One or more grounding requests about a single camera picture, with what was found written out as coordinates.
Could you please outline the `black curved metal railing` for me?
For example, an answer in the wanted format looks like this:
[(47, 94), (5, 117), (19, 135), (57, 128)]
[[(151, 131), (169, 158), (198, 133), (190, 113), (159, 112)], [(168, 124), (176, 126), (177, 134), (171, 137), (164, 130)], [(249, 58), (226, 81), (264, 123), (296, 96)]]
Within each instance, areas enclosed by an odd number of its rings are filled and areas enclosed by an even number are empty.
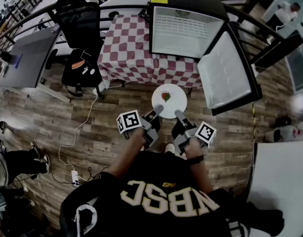
[[(281, 60), (282, 58), (289, 55), (291, 52), (293, 52), (295, 49), (297, 49), (300, 45), (303, 44), (303, 38), (300, 34), (292, 34), (287, 38), (283, 38), (278, 33), (276, 33), (274, 30), (272, 30), (270, 27), (263, 24), (261, 21), (253, 18), (251, 15), (247, 14), (244, 10), (237, 9), (238, 6), (255, 6), (256, 0), (221, 0), (222, 4), (226, 10), (227, 13), (230, 13), (232, 15), (235, 15), (238, 17), (237, 23), (241, 21), (248, 21), (251, 24), (255, 25), (256, 27), (263, 29), (267, 31), (272, 37), (274, 37), (274, 40), (271, 44), (269, 44), (264, 49), (261, 49), (258, 54), (253, 54), (250, 52), (247, 52), (249, 56), (252, 57), (250, 60), (251, 64), (255, 64), (257, 67), (263, 67), (268, 68), (276, 63), (274, 60), (277, 58), (278, 60)], [(23, 18), (22, 20), (18, 21), (15, 25), (8, 28), (4, 33), (0, 34), (0, 49), (6, 50), (9, 47), (13, 46), (15, 44), (14, 38), (29, 31), (30, 29), (33, 29), (39, 25), (39, 23), (34, 24), (31, 27), (28, 27), (19, 33), (10, 36), (10, 33), (14, 30), (18, 29), (19, 27), (22, 27), (25, 23), (33, 20), (34, 18), (37, 18), (45, 13), (47, 13), (50, 17), (49, 22), (56, 21), (55, 18), (55, 7), (56, 4), (50, 4), (42, 9), (30, 14), (29, 16)]]

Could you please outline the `black mesh office chair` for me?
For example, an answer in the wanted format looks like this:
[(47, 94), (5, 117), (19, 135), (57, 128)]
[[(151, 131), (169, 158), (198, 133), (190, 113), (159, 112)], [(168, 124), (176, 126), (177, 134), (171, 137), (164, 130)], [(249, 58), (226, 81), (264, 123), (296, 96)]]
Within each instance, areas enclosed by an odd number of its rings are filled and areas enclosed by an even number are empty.
[(100, 7), (86, 0), (58, 0), (56, 23), (72, 49), (101, 51), (104, 40), (100, 35)]

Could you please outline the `black mini fridge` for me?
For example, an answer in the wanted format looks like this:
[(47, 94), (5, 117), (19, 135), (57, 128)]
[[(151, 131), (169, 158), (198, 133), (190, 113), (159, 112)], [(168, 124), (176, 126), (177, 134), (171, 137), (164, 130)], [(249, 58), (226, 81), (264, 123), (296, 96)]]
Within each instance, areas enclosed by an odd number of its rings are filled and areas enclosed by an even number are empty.
[(151, 53), (195, 59), (213, 115), (262, 98), (221, 0), (150, 0), (150, 10)]

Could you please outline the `round white plate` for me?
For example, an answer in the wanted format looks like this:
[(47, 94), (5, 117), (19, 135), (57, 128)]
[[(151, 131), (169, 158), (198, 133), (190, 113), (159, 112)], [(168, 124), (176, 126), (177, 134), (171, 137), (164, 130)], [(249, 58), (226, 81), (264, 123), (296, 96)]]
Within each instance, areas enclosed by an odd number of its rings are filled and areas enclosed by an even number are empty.
[[(163, 92), (169, 92), (171, 95), (171, 98), (169, 101), (165, 102), (161, 95)], [(182, 112), (185, 111), (187, 107), (187, 97), (185, 92), (181, 87), (175, 84), (163, 84), (156, 88), (152, 95), (152, 106), (153, 108), (157, 105), (163, 105), (164, 110), (160, 113), (160, 116), (164, 119), (174, 119), (175, 111), (181, 110)]]

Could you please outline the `grey desk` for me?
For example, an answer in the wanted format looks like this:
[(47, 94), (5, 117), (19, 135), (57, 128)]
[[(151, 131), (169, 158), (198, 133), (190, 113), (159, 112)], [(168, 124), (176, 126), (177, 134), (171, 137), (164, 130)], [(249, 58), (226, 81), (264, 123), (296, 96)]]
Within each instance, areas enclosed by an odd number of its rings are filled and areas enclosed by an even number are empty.
[(25, 97), (28, 95), (21, 89), (36, 88), (69, 103), (69, 98), (42, 84), (47, 60), (60, 35), (60, 28), (54, 26), (18, 39), (10, 52), (12, 60), (0, 76), (0, 87)]

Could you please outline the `white table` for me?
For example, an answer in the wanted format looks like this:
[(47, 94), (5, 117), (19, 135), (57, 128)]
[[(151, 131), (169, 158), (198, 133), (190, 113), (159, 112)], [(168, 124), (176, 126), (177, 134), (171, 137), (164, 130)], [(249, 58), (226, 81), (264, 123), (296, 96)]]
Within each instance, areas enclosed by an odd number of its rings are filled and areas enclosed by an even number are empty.
[(279, 209), (278, 237), (303, 236), (303, 141), (256, 143), (246, 197), (259, 209)]

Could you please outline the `white plastic bag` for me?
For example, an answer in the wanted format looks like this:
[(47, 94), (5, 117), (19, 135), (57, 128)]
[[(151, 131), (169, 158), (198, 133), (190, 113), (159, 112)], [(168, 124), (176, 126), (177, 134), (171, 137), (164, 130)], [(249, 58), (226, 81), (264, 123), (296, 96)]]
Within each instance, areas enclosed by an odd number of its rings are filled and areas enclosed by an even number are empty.
[(264, 139), (266, 142), (290, 142), (303, 140), (303, 122), (296, 125), (278, 127), (266, 132)]

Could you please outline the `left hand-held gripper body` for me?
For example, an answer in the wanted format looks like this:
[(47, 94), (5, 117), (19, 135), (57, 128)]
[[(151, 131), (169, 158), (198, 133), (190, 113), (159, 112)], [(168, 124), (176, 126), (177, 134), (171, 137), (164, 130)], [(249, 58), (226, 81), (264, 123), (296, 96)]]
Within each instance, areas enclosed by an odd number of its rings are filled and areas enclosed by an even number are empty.
[(131, 133), (135, 128), (141, 127), (144, 129), (145, 147), (150, 148), (153, 146), (159, 138), (160, 115), (152, 119), (152, 111), (143, 116), (140, 116), (137, 110), (121, 113), (116, 119), (120, 134), (124, 134), (124, 137), (128, 140), (130, 138), (129, 132)]

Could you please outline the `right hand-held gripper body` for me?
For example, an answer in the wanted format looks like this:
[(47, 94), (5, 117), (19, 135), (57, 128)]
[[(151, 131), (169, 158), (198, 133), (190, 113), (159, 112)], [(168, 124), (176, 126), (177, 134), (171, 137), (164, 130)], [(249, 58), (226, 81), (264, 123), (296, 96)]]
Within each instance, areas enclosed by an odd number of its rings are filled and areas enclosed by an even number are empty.
[(190, 138), (196, 137), (200, 141), (200, 147), (210, 147), (216, 137), (216, 129), (202, 122), (200, 126), (188, 119), (177, 120), (172, 130), (173, 144), (179, 149), (179, 154), (185, 153)]

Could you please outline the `white power strip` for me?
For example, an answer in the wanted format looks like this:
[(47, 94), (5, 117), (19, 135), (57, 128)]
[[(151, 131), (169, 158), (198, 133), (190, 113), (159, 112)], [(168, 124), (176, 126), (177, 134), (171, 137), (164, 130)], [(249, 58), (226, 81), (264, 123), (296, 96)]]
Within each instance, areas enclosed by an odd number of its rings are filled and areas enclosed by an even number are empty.
[(71, 171), (71, 176), (72, 176), (72, 185), (73, 186), (79, 186), (80, 182), (79, 182), (78, 172), (76, 170), (72, 170)]

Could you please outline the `person's right forearm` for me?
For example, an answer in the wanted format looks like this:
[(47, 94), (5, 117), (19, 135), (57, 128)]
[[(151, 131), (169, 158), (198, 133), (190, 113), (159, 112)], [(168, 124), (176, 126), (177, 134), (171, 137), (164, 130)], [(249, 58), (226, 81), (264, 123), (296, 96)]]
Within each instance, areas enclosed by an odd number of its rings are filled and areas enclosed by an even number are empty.
[[(190, 138), (189, 144), (185, 147), (184, 152), (187, 160), (204, 155), (204, 150), (200, 147), (200, 142), (197, 137)], [(214, 190), (209, 180), (204, 160), (199, 164), (190, 165), (190, 170), (200, 191), (208, 194)]]

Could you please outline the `black wristband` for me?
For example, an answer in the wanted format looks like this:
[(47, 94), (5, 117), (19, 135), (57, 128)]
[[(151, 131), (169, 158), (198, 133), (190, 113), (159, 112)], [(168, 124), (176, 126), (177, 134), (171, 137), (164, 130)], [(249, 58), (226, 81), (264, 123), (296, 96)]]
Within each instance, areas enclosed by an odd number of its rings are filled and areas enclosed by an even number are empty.
[(199, 164), (204, 160), (204, 155), (196, 156), (194, 158), (189, 158), (187, 160), (188, 165), (194, 165), (194, 164)]

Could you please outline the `person's black lettered jersey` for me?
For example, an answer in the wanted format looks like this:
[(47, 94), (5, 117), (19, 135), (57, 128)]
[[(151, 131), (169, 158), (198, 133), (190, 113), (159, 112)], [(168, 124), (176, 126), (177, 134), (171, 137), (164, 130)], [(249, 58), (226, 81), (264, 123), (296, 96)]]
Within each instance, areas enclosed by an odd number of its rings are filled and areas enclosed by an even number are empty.
[(101, 172), (61, 204), (64, 237), (278, 236), (280, 210), (260, 210), (224, 189), (199, 190), (189, 165), (172, 153), (140, 152), (124, 178)]

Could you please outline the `red white checkered tablecloth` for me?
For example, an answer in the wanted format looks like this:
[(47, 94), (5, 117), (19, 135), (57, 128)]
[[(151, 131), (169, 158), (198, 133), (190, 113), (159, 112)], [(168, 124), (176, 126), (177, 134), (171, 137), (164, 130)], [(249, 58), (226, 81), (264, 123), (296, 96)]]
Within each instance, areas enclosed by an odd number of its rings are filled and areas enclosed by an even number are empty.
[(149, 52), (149, 25), (137, 15), (114, 17), (97, 63), (105, 87), (116, 79), (187, 88), (202, 86), (194, 59)]

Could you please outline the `person's left forearm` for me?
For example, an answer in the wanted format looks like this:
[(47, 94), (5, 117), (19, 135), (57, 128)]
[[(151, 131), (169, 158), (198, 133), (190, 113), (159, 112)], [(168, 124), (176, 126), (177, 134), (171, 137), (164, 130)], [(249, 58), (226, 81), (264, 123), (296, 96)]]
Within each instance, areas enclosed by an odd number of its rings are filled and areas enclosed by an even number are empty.
[(145, 143), (144, 129), (141, 127), (135, 129), (123, 146), (123, 150), (109, 168), (107, 168), (106, 172), (119, 179), (124, 177)]

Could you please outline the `small black bag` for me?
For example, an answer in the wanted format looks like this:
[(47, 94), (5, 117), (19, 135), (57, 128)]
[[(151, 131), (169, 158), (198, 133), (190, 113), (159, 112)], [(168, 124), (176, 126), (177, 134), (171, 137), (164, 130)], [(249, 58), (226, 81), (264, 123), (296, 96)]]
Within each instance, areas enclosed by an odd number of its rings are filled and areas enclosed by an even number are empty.
[(291, 124), (292, 124), (291, 118), (288, 115), (285, 115), (285, 116), (278, 117), (275, 120), (274, 128), (285, 127), (285, 126), (291, 125)]

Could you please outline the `yellow black striped tape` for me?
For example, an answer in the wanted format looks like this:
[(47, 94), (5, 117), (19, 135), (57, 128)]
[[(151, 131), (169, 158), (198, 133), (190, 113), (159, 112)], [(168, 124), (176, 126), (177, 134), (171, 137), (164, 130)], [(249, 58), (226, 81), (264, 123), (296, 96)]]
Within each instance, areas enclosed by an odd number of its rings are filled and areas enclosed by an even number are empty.
[(252, 114), (253, 114), (253, 143), (255, 143), (256, 139), (256, 113), (255, 113), (255, 105), (254, 102), (252, 102)]

